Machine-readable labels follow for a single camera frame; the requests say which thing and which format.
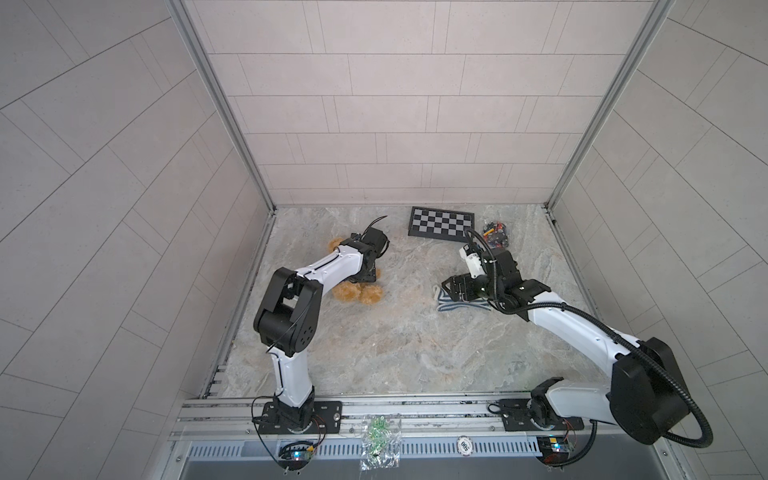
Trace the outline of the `brown teddy bear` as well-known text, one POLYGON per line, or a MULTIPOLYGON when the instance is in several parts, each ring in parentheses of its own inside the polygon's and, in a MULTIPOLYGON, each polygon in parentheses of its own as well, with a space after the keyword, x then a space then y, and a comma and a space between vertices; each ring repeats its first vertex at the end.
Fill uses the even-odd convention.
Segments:
POLYGON ((384 297, 383 288, 376 283, 352 283, 344 281, 336 285, 331 293, 341 302, 359 302, 364 305, 374 305, 384 297))

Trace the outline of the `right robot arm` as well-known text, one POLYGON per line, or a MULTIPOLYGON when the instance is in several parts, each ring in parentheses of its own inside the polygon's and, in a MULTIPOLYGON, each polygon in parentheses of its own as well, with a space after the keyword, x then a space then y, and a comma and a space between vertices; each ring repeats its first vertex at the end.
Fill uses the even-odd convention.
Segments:
POLYGON ((459 302, 483 300, 505 315, 518 316, 586 356, 607 377, 604 382, 572 382, 552 377, 531 392, 528 412, 540 429, 580 417, 619 426, 634 440, 651 445, 696 407, 671 349, 652 338, 642 341, 615 330, 568 303, 535 279, 523 279, 510 252, 461 248, 468 271, 443 282, 459 302))

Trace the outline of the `blue white striped sweater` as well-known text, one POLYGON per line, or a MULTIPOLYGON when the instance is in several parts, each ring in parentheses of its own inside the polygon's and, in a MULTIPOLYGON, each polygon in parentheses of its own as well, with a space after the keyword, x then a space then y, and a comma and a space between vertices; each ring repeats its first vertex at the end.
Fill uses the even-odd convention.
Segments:
POLYGON ((454 301, 450 298, 448 293, 441 287, 436 286, 434 288, 435 300, 437 303, 436 310, 438 312, 455 311, 460 308, 470 308, 474 310, 491 311, 491 306, 483 299, 475 299, 472 301, 454 301))

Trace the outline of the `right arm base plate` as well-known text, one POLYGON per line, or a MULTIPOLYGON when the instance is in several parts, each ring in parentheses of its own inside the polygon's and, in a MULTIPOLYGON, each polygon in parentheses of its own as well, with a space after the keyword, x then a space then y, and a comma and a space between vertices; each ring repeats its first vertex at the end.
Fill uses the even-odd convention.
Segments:
POLYGON ((505 432, 580 431, 585 428, 579 417, 560 417, 547 404, 529 399, 501 399, 490 403, 487 411, 499 416, 505 432))

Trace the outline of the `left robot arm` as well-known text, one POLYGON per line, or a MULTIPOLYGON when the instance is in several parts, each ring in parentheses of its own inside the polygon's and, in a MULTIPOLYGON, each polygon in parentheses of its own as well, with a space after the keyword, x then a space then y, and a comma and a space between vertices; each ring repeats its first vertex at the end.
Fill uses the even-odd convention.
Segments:
POLYGON ((368 226, 305 267, 281 267, 273 273, 253 328, 271 356, 276 378, 273 405, 280 425, 303 431, 312 423, 315 388, 306 349, 317 331, 323 296, 344 281, 374 283, 376 260, 388 246, 385 233, 368 226))

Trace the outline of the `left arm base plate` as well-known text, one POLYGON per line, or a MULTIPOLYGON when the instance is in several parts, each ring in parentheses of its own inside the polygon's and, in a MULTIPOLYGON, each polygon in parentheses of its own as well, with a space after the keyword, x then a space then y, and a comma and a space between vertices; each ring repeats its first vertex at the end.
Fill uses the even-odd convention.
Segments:
POLYGON ((272 400, 260 414, 253 412, 258 430, 267 435, 338 434, 343 403, 340 401, 310 400, 301 407, 291 407, 272 400))

